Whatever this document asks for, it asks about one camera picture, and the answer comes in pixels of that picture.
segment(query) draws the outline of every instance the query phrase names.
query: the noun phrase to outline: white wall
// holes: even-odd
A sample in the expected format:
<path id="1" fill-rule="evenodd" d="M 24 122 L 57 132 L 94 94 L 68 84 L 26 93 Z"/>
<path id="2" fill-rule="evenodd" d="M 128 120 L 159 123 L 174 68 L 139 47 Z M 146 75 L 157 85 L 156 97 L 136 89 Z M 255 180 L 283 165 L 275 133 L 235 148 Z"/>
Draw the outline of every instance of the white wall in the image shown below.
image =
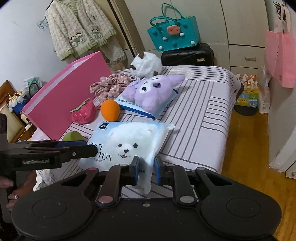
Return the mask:
<path id="1" fill-rule="evenodd" d="M 273 0 L 265 0 L 269 29 L 274 29 L 274 17 L 277 12 Z M 291 35 L 296 41 L 296 13 L 290 8 Z M 272 161 L 286 144 L 296 125 L 296 91 L 281 87 L 271 80 L 271 108 L 269 112 L 269 160 Z"/>
<path id="2" fill-rule="evenodd" d="M 37 23 L 51 0 L 10 0 L 0 9 L 0 85 L 9 80 L 16 90 L 23 79 L 51 80 L 67 64 L 53 51 L 49 28 Z"/>

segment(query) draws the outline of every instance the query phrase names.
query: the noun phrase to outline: pink box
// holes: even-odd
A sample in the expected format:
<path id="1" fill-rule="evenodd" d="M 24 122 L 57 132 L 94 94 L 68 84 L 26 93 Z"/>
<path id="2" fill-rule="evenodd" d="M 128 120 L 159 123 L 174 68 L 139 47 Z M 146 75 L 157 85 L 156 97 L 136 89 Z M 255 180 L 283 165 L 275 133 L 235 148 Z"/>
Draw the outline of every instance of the pink box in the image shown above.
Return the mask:
<path id="1" fill-rule="evenodd" d="M 50 80 L 30 99 L 22 112 L 50 139 L 58 140 L 72 123 L 70 111 L 86 99 L 94 98 L 94 94 L 89 92 L 90 85 L 110 74 L 101 52 L 85 56 Z"/>

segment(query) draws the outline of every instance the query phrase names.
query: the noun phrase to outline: wooden floor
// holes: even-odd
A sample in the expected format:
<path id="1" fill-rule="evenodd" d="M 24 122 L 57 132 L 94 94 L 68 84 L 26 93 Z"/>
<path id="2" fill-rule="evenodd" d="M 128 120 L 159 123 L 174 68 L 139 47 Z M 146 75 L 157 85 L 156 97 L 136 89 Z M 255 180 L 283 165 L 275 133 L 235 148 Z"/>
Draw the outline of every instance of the wooden floor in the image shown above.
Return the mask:
<path id="1" fill-rule="evenodd" d="M 296 180 L 268 167 L 268 117 L 233 111 L 222 174 L 274 198 L 282 209 L 275 233 L 279 241 L 296 241 Z"/>

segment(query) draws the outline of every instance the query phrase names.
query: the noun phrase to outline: mattress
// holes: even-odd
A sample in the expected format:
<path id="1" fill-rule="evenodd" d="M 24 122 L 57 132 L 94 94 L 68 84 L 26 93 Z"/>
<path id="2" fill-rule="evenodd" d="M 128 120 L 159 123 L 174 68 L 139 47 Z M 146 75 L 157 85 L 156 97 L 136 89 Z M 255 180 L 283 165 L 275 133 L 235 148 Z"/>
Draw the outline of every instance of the mattress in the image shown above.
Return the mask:
<path id="1" fill-rule="evenodd" d="M 115 71 L 130 74 L 129 69 Z M 217 66 L 165 66 L 162 73 L 166 75 L 184 74 L 184 82 L 177 87 L 179 95 L 165 108 L 156 122 L 173 123 L 171 131 L 159 155 L 165 164 L 183 166 L 186 170 L 205 167 L 221 173 L 225 145 L 228 135 L 231 111 L 241 87 L 240 81 L 230 71 Z M 72 123 L 64 135 L 70 131 L 80 132 L 86 140 L 93 134 L 98 122 L 104 121 L 101 114 L 90 124 Z M 151 118 L 120 110 L 118 121 L 153 122 Z M 49 139 L 41 130 L 37 130 L 32 140 Z M 46 184 L 69 177 L 81 169 L 78 159 L 64 163 L 62 168 L 39 170 Z M 171 187 L 156 185 L 152 175 L 151 192 L 147 195 L 132 186 L 122 188 L 122 197 L 126 198 L 159 198 L 171 197 Z"/>

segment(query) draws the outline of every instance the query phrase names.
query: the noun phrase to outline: drawer handle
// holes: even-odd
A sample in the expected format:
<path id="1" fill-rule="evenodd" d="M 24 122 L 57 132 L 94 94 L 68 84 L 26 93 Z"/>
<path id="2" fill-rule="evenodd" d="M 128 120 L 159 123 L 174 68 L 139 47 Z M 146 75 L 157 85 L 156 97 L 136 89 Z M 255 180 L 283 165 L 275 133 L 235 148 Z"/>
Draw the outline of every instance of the drawer handle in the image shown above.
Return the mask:
<path id="1" fill-rule="evenodd" d="M 246 60 L 246 61 L 257 61 L 257 58 L 248 58 L 248 57 L 244 57 L 244 59 Z"/>

